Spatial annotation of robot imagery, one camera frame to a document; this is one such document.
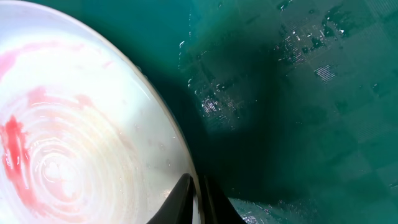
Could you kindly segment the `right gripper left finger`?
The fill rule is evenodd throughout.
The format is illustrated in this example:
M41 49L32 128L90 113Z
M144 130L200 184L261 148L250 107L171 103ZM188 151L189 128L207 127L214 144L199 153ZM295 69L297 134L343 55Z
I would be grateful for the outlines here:
M192 224L194 193L192 176L183 174L147 224Z

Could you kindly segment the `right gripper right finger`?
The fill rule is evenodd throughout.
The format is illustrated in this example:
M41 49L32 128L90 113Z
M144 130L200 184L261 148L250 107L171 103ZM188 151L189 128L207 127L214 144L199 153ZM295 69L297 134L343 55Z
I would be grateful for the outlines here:
M206 224L246 224L215 180L203 175L199 181Z

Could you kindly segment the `light blue plastic plate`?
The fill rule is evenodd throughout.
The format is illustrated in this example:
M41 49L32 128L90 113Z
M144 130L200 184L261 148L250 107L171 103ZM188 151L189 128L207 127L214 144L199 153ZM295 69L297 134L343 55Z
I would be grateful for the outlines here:
M1 2L1 222L146 223L196 176L169 109L82 22Z

